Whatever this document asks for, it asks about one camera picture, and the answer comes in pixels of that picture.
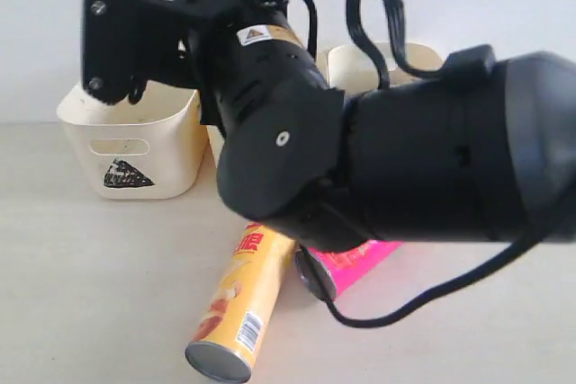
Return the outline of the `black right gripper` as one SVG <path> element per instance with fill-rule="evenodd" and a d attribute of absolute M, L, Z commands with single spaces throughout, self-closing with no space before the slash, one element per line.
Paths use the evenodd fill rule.
<path fill-rule="evenodd" d="M 286 0 L 184 0 L 202 122 L 224 138 L 221 200 L 321 251 L 345 248 L 337 171 L 344 95 L 328 87 L 287 21 Z"/>

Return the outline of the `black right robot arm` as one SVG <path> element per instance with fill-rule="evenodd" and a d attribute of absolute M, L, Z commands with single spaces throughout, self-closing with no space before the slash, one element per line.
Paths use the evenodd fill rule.
<path fill-rule="evenodd" d="M 230 8 L 234 0 L 190 0 Z M 569 242 L 575 238 L 575 65 L 480 45 L 426 70 L 409 63 L 403 0 L 346 0 L 375 89 L 329 86 L 308 52 L 244 45 L 285 23 L 285 0 L 239 0 L 200 43 L 202 118 L 224 136 L 224 204 L 306 246 L 367 238 Z"/>

